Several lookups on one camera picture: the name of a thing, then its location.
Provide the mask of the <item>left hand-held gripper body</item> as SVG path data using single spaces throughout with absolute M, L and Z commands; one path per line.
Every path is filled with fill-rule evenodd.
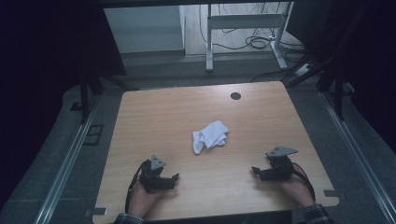
M 161 177 L 164 166 L 165 162 L 156 155 L 142 163 L 139 181 L 147 193 L 171 188 L 171 179 Z

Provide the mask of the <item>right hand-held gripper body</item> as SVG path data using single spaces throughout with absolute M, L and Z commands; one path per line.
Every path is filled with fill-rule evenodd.
M 271 168 L 261 172 L 262 181 L 287 180 L 291 177 L 294 168 L 289 155 L 297 153 L 298 150 L 289 147 L 274 147 L 266 153 Z

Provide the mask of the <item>white sock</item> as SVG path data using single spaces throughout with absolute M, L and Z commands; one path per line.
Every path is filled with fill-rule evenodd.
M 229 128 L 220 120 L 208 124 L 201 131 L 192 132 L 192 150 L 199 155 L 204 148 L 223 146 L 227 143 Z

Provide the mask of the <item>person's left hand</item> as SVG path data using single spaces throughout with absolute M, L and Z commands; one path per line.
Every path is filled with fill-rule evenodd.
M 139 182 L 135 183 L 131 191 L 127 214 L 143 218 L 162 196 L 161 191 L 147 193 Z

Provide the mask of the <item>person's right hand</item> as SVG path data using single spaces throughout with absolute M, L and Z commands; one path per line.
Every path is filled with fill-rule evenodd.
M 302 208 L 315 205 L 316 202 L 308 186 L 297 175 L 292 175 L 288 180 L 277 183 L 280 189 Z

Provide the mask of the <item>grey tape tab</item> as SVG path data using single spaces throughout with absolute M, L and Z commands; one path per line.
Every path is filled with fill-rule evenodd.
M 92 217 L 92 216 L 106 216 L 107 209 L 106 208 L 93 208 L 85 211 L 84 217 Z

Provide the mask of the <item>black tripod stand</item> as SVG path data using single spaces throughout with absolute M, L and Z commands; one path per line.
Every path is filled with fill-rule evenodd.
M 317 82 L 317 89 L 319 91 L 327 91 L 331 85 L 334 85 L 333 93 L 333 111 L 340 120 L 344 120 L 343 115 L 343 96 L 344 91 L 344 74 L 342 72 L 341 58 L 339 55 L 335 54 L 330 56 L 324 62 L 314 66 L 312 69 L 308 70 L 305 74 L 295 78 L 286 86 L 291 88 L 297 86 L 301 82 L 311 78 L 314 75 L 323 72 Z
M 88 120 L 88 116 L 90 115 L 88 89 L 91 89 L 94 95 L 100 95 L 104 91 L 104 86 L 100 82 L 101 77 L 120 87 L 124 91 L 138 91 L 137 87 L 133 87 L 130 84 L 127 84 L 126 82 L 123 82 L 120 79 L 108 75 L 102 71 L 93 70 L 88 72 L 86 69 L 79 68 L 78 74 L 80 78 L 79 89 L 81 102 L 80 108 L 82 115 L 81 123 L 85 123 Z

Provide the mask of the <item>white power strip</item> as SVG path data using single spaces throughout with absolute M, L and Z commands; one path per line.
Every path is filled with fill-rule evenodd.
M 300 68 L 295 72 L 295 76 L 300 77 L 307 73 L 312 68 L 312 65 L 309 63 L 303 64 Z

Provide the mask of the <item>dark curtain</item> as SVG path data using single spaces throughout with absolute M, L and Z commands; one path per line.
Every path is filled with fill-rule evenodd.
M 396 0 L 296 0 L 287 31 L 329 63 L 318 89 L 350 84 L 352 103 L 396 152 Z

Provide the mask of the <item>aluminium floor rail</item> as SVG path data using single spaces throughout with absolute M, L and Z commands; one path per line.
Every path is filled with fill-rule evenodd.
M 73 139 L 72 145 L 68 149 L 60 169 L 58 170 L 58 173 L 49 188 L 49 192 L 38 211 L 34 224 L 50 224 L 50 220 L 54 214 L 58 202 L 60 201 L 67 180 L 73 170 L 86 134 L 91 127 L 92 120 L 96 113 L 99 102 L 99 99 L 93 100 L 89 107 L 90 112 L 88 113 L 88 117 L 82 124 L 79 125 L 78 132 Z
M 388 224 L 396 224 L 396 204 L 390 198 L 389 193 L 384 187 L 383 183 L 376 176 L 375 171 L 364 157 L 361 147 L 358 145 L 356 139 L 353 137 L 351 131 L 348 129 L 347 124 L 339 118 L 335 112 L 335 104 L 327 93 L 321 92 L 320 98 L 325 104 L 332 121 L 341 134 L 346 147 L 351 154 L 351 157 L 358 166 L 368 188 L 372 192 L 375 201 L 385 216 Z

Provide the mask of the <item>white metal desk frame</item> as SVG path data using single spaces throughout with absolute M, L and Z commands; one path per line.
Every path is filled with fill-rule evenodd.
M 218 15 L 213 16 L 211 5 L 207 6 L 207 25 L 206 25 L 206 52 L 205 69 L 212 72 L 213 65 L 213 44 L 212 31 L 220 29 L 255 29 L 255 28 L 277 28 L 277 34 L 270 39 L 271 49 L 276 57 L 276 61 L 281 70 L 288 68 L 285 59 L 280 51 L 280 40 L 286 28 L 289 18 L 291 2 L 286 4 L 282 13 L 276 14 L 253 14 L 253 15 Z

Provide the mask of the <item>white wall panel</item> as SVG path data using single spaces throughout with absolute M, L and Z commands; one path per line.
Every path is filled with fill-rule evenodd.
M 183 7 L 118 7 L 104 12 L 120 53 L 185 49 Z

